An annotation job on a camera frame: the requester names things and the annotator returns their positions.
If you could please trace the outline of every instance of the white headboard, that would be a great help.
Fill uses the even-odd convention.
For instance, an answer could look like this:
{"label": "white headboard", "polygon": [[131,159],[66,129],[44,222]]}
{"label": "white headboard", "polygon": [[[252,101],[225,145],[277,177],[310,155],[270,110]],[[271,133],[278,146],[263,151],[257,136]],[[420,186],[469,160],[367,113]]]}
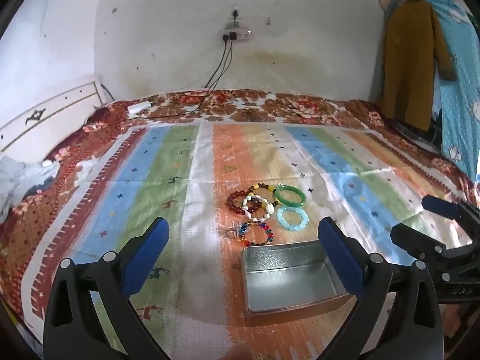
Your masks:
{"label": "white headboard", "polygon": [[100,82],[89,76],[49,97],[0,128],[0,154],[21,162],[41,162],[106,103]]}

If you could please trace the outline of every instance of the silver tray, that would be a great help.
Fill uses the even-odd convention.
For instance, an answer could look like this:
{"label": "silver tray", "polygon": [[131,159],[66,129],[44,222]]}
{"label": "silver tray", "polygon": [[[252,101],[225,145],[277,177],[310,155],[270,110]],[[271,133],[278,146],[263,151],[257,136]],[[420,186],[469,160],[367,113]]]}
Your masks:
{"label": "silver tray", "polygon": [[[294,310],[347,295],[319,241],[249,246],[243,249],[241,265],[252,314]],[[336,302],[337,307],[344,302]]]}

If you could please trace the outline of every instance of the green jade bangle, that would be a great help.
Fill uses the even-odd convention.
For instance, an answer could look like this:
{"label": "green jade bangle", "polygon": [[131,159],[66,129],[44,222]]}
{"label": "green jade bangle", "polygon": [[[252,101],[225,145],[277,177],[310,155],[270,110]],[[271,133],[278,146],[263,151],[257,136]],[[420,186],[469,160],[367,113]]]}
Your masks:
{"label": "green jade bangle", "polygon": [[[282,198],[282,196],[280,195],[280,192],[282,191],[291,191],[296,193],[301,198],[301,202],[300,203],[291,202],[287,199]],[[278,199],[280,203],[285,204],[288,207],[301,207],[307,201],[307,197],[305,196],[305,194],[302,191],[300,191],[298,188],[295,188],[291,185],[278,184],[277,188],[275,189],[275,197]]]}

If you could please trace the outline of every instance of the screw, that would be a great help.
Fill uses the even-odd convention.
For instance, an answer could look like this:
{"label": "screw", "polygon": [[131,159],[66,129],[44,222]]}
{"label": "screw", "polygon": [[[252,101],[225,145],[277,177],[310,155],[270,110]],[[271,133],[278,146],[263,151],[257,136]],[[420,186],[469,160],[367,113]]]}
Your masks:
{"label": "screw", "polygon": [[372,253],[370,259],[376,264],[380,264],[383,261],[383,257],[378,253]]}
{"label": "screw", "polygon": [[420,261],[419,259],[417,259],[417,261],[415,262],[415,265],[417,266],[418,269],[421,269],[421,270],[424,270],[426,268],[426,265],[423,261]]}
{"label": "screw", "polygon": [[70,259],[63,259],[63,260],[60,262],[60,266],[61,266],[62,268],[67,268],[69,265],[70,265]]}
{"label": "screw", "polygon": [[110,262],[117,257],[117,254],[114,251],[108,251],[103,255],[103,261]]}

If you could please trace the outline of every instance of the beaded bracelet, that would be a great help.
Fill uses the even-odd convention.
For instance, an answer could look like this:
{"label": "beaded bracelet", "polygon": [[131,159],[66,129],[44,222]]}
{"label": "beaded bracelet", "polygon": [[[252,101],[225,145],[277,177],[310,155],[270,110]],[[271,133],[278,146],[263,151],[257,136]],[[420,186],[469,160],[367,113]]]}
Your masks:
{"label": "beaded bracelet", "polygon": [[[236,214],[240,214],[240,215],[243,214],[243,208],[236,206],[234,203],[234,200],[239,196],[244,198],[246,195],[247,193],[244,190],[231,193],[226,200],[226,205],[229,208],[229,210],[235,212]],[[262,204],[257,200],[254,200],[252,203],[253,203],[253,206],[249,207],[248,209],[248,212],[250,212],[251,214],[258,211],[258,209],[262,206]]]}
{"label": "beaded bracelet", "polygon": [[[253,184],[250,188],[248,188],[248,194],[250,196],[254,195],[254,191],[257,190],[258,188],[265,188],[266,190],[269,190],[270,192],[273,192],[274,197],[275,197],[275,188],[271,185],[264,184],[264,183],[258,183],[258,184]],[[273,207],[277,206],[280,202],[278,199],[274,199]]]}
{"label": "beaded bracelet", "polygon": [[[291,191],[296,193],[301,198],[301,202],[300,203],[291,202],[290,200],[282,198],[282,196],[280,195],[281,191]],[[298,188],[295,188],[291,185],[283,185],[280,183],[277,184],[277,188],[275,188],[275,197],[280,201],[280,203],[285,204],[286,206],[289,206],[289,207],[301,207],[307,201],[307,197],[305,196],[305,194],[302,191],[300,191]]]}
{"label": "beaded bracelet", "polygon": [[[251,216],[251,213],[248,211],[248,206],[247,202],[249,200],[257,199],[259,202],[263,202],[262,206],[265,207],[265,215],[262,216],[260,219],[257,219],[255,217]],[[265,222],[268,218],[270,218],[270,215],[273,214],[275,211],[275,207],[273,206],[272,203],[269,203],[267,199],[262,198],[260,195],[247,195],[245,199],[243,200],[243,211],[245,212],[245,215],[248,216],[248,219],[251,220],[252,222]]]}
{"label": "beaded bracelet", "polygon": [[[291,225],[289,224],[283,217],[283,212],[284,211],[293,211],[296,212],[298,215],[301,217],[301,222],[298,225]],[[290,230],[290,231],[300,231],[305,228],[307,225],[309,218],[308,214],[305,212],[303,208],[300,207],[288,207],[288,206],[283,206],[282,208],[279,208],[277,210],[277,220],[282,225],[285,229]]]}
{"label": "beaded bracelet", "polygon": [[[249,240],[245,239],[245,232],[247,231],[248,226],[260,226],[265,233],[267,234],[267,241],[262,242],[261,244],[256,244],[255,242],[250,242]],[[261,246],[261,245],[268,245],[271,244],[273,241],[273,231],[270,230],[270,226],[266,223],[258,223],[258,222],[245,222],[241,225],[240,230],[238,231],[238,237],[240,241],[242,241],[244,246]]]}

